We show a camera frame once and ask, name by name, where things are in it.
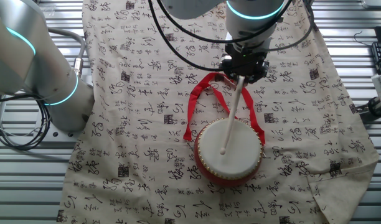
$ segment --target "calligraphy print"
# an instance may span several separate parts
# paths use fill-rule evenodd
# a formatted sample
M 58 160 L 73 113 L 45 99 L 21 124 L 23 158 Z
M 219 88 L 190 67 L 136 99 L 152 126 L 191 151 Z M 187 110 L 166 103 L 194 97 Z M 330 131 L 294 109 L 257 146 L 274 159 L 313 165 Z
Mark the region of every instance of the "calligraphy print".
M 174 167 L 175 168 L 184 168 L 185 167 L 184 162 L 185 162 L 185 158 L 176 158 L 174 160 Z
M 355 104 L 351 104 L 350 109 L 351 109 L 352 114 L 358 113 L 358 109 L 355 107 Z
M 290 217 L 279 217 L 279 224 L 291 224 Z
M 76 160 L 84 161 L 84 155 L 85 155 L 85 151 L 79 150 L 76 154 Z
M 275 118 L 273 117 L 273 113 L 264 114 L 265 123 L 275 124 Z
M 116 128 L 116 136 L 124 135 L 125 127 L 117 127 Z
M 337 175 L 341 175 L 340 165 L 341 165 L 341 163 L 339 163 L 339 162 L 334 162 L 334 161 L 330 162 L 329 173 L 330 173 L 331 178 L 335 178 L 335 177 L 337 177 Z
M 65 222 L 67 222 L 67 217 L 64 216 L 64 212 L 65 212 L 64 210 L 59 210 L 58 211 L 58 217 L 56 219 L 57 223 L 65 223 Z
M 291 160 L 291 155 L 284 155 L 282 157 L 282 163 L 283 164 L 292 164 L 293 161 Z
M 129 83 L 129 75 L 125 71 L 122 71 L 121 73 L 121 80 Z
M 315 79 L 319 78 L 318 69 L 311 69 L 309 71 L 309 76 L 311 77 L 311 80 L 315 80 Z
M 173 114 L 164 115 L 164 124 L 174 124 L 173 117 Z
M 131 9 L 134 9 L 134 8 L 135 8 L 135 3 L 127 1 L 127 3 L 126 3 L 126 9 L 127 10 L 131 10 Z
M 166 218 L 164 224 L 176 224 L 176 221 L 172 218 Z
M 174 34 L 166 34 L 166 38 L 170 42 L 177 41 L 177 39 L 174 37 Z
M 118 177 L 129 177 L 128 166 L 124 166 L 122 164 L 118 166 Z

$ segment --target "red ribbon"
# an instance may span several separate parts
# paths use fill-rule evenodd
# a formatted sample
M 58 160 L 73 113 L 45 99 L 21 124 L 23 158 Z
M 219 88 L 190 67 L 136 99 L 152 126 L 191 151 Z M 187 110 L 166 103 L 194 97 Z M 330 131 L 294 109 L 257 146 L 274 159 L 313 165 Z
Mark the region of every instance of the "red ribbon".
M 192 132 L 189 127 L 189 123 L 192 119 L 193 112 L 196 107 L 196 100 L 200 96 L 203 90 L 205 90 L 208 87 L 211 87 L 214 91 L 215 96 L 217 97 L 218 101 L 220 102 L 221 106 L 229 113 L 229 109 L 227 104 L 225 103 L 225 100 L 223 99 L 222 93 L 216 90 L 214 87 L 212 87 L 209 82 L 216 76 L 216 75 L 223 75 L 225 78 L 227 78 L 226 75 L 221 73 L 212 72 L 208 74 L 206 77 L 203 78 L 202 81 L 200 81 L 199 84 L 195 86 L 195 88 L 192 90 L 192 93 L 190 93 L 189 97 L 189 104 L 188 104 L 188 125 L 186 127 L 186 132 L 184 134 L 184 139 L 191 141 L 192 140 Z M 252 128 L 258 133 L 258 136 L 261 139 L 261 142 L 263 145 L 265 145 L 265 134 L 264 130 L 260 128 L 260 126 L 257 123 L 257 117 L 255 116 L 254 112 L 254 101 L 252 96 L 249 94 L 246 88 L 242 90 L 243 98 L 245 99 L 246 105 L 250 109 L 250 122 Z

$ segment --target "metal table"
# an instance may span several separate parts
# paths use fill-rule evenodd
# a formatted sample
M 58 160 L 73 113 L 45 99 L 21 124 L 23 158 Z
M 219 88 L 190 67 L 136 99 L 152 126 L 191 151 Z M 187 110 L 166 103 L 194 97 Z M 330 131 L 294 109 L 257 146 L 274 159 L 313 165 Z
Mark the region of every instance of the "metal table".
M 45 0 L 40 2 L 48 26 L 68 29 L 83 35 L 82 1 Z M 374 27 L 381 26 L 381 11 L 367 10 L 360 0 L 315 0 L 316 24 L 320 28 L 334 65 L 355 105 L 377 96 L 370 77 L 375 73 L 370 49 L 358 41 L 376 41 Z M 54 42 L 70 63 L 79 51 L 74 40 L 52 34 Z M 91 70 L 85 59 L 83 77 L 91 82 Z M 10 101 L 4 112 L 4 126 L 13 133 L 28 133 L 36 126 L 39 109 L 34 101 Z M 380 154 L 369 189 L 363 197 L 352 224 L 381 224 L 381 119 L 366 123 Z M 75 136 L 59 133 L 29 153 L 16 152 L 0 143 L 0 224 L 55 223 L 67 162 Z M 28 141 L 29 137 L 15 137 Z

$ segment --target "red drum body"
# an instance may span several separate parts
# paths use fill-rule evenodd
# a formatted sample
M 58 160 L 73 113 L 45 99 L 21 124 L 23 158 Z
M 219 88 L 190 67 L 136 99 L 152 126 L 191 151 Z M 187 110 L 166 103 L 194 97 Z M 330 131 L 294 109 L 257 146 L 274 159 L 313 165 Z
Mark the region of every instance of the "red drum body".
M 220 154 L 228 119 L 209 123 L 197 136 L 194 156 L 200 172 L 211 182 L 234 187 L 249 181 L 257 172 L 263 145 L 258 133 L 236 119 L 224 155 Z

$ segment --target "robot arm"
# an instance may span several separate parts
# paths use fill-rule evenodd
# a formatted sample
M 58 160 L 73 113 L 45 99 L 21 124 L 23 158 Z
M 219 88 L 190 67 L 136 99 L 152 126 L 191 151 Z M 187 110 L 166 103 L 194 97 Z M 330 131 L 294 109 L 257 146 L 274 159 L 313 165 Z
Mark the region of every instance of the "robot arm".
M 45 98 L 52 123 L 80 131 L 91 114 L 93 88 L 50 38 L 44 14 L 31 0 L 0 0 L 0 94 L 27 88 Z
M 224 0 L 162 0 L 167 11 L 179 19 L 193 19 L 211 10 Z M 226 25 L 230 37 L 239 39 L 247 37 L 269 23 L 282 9 L 284 0 L 230 0 L 227 1 Z M 241 51 L 243 46 L 259 46 L 275 31 L 275 26 L 261 35 L 244 41 L 236 47 Z

